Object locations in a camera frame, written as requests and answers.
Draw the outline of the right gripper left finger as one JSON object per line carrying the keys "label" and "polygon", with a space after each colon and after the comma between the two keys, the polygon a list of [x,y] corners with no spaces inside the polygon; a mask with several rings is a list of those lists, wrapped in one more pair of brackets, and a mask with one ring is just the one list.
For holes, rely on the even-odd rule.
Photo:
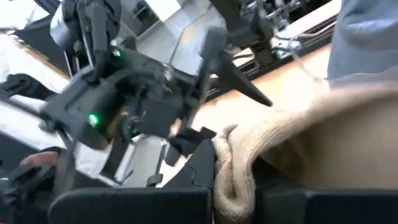
{"label": "right gripper left finger", "polygon": [[85,188],[60,196],[50,224],[212,224],[215,150],[203,141],[162,188]]}

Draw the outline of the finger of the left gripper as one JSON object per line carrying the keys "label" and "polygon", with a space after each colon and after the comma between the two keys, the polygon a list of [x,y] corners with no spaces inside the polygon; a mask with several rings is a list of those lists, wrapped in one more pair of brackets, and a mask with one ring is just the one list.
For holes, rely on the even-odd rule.
{"label": "finger of the left gripper", "polygon": [[176,135],[168,138],[169,143],[179,154],[188,156],[193,154],[196,148],[206,139],[212,139],[216,133],[208,128],[202,127],[199,131],[185,128]]}
{"label": "finger of the left gripper", "polygon": [[204,74],[209,76],[215,73],[231,89],[262,105],[272,106],[271,100],[235,66],[229,54],[224,51],[225,46],[226,31],[220,27],[209,27],[200,52]]}

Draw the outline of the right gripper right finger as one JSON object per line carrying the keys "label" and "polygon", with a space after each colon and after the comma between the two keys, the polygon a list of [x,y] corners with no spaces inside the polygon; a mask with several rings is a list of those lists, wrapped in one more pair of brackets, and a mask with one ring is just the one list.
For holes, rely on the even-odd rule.
{"label": "right gripper right finger", "polygon": [[254,224],[398,224],[398,190],[272,184],[256,192]]}

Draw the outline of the beige baseball cap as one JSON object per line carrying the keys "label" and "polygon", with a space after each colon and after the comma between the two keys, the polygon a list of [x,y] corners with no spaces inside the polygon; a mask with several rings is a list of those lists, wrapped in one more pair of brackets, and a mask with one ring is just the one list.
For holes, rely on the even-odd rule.
{"label": "beige baseball cap", "polygon": [[398,86],[333,90],[305,111],[271,111],[213,139],[221,224],[249,224],[258,157],[313,189],[398,190]]}

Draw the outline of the grey baseball cap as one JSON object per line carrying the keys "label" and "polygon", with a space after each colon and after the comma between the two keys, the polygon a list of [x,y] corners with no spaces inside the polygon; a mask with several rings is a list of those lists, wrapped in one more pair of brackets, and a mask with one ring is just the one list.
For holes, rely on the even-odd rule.
{"label": "grey baseball cap", "polygon": [[327,79],[398,65],[398,0],[342,0]]}

